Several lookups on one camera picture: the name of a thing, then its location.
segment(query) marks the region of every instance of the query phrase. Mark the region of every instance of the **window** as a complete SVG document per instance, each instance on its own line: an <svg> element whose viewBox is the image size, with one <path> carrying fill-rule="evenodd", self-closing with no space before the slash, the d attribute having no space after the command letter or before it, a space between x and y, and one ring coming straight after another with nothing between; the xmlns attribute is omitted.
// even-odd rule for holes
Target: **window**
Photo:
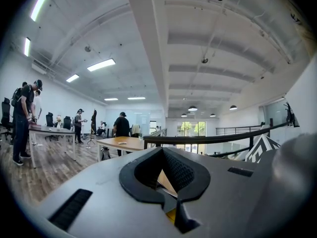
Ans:
<svg viewBox="0 0 317 238"><path fill-rule="evenodd" d="M206 122L204 121L179 121L177 122L177 136L195 137L206 136ZM186 144L177 145L178 149L182 149L192 153L205 154L205 144Z"/></svg>

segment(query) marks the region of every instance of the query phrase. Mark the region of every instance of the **backpack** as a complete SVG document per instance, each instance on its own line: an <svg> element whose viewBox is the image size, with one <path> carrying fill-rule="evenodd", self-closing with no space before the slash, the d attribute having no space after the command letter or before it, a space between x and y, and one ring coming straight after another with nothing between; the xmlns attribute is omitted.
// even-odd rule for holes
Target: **backpack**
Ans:
<svg viewBox="0 0 317 238"><path fill-rule="evenodd" d="M20 97L21 97L21 87L17 88L13 93L12 100L11 100L11 105L13 107L16 106Z"/></svg>

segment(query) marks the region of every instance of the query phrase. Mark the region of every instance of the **wooden desk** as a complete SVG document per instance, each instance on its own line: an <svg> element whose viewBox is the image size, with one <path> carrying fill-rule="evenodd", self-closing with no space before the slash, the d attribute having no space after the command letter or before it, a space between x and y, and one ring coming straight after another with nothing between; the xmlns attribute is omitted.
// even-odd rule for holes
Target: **wooden desk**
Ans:
<svg viewBox="0 0 317 238"><path fill-rule="evenodd" d="M119 142L126 142L125 145L119 145ZM137 137L113 137L97 140L97 160L101 160L101 147L107 146L121 151L136 152L144 150L144 141Z"/></svg>
<svg viewBox="0 0 317 238"><path fill-rule="evenodd" d="M75 132L65 129L65 128L60 128L57 129L55 127L47 127L47 126L30 126L30 152L31 152L31 158L32 158L32 164L33 167L36 168L35 161L34 161L34 154L33 154L33 145L32 145L32 138L36 138L36 134L42 134L42 135L57 135L57 136L65 136L64 137L64 150L65 152L67 151L66 148L66 136L73 136L73 160L76 160L76 155L75 155Z"/></svg>

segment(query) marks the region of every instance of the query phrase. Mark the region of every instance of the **tree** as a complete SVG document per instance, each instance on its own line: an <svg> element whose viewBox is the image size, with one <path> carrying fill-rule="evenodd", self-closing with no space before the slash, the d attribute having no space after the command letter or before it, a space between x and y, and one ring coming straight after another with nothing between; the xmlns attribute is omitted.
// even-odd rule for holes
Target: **tree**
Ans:
<svg viewBox="0 0 317 238"><path fill-rule="evenodd" d="M185 136L187 135L187 132L192 128L192 124L188 121L184 121L182 123L182 126L180 128L181 131L185 131Z"/></svg>
<svg viewBox="0 0 317 238"><path fill-rule="evenodd" d="M204 121L199 121L195 125L194 132L198 133L199 136L204 136L204 135L206 135L205 129L206 129L206 123Z"/></svg>

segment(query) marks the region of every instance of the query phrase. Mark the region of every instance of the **black t-shirt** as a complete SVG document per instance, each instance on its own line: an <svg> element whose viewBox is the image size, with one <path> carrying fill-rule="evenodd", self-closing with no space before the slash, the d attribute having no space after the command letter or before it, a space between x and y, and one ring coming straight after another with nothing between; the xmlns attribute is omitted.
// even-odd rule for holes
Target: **black t-shirt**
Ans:
<svg viewBox="0 0 317 238"><path fill-rule="evenodd" d="M22 89L21 89L21 96L25 96L26 97L26 109L28 110L28 112L30 112L31 110L31 104L34 100L34 91L32 89L31 85L25 85ZM25 115L23 108L22 108L22 104L21 104L21 99L22 97L18 100L18 103L16 105L16 113L20 114L20 115Z"/></svg>
<svg viewBox="0 0 317 238"><path fill-rule="evenodd" d="M117 132L115 134L116 136L130 136L129 121L125 117L118 117L113 126L115 125L117 125Z"/></svg>

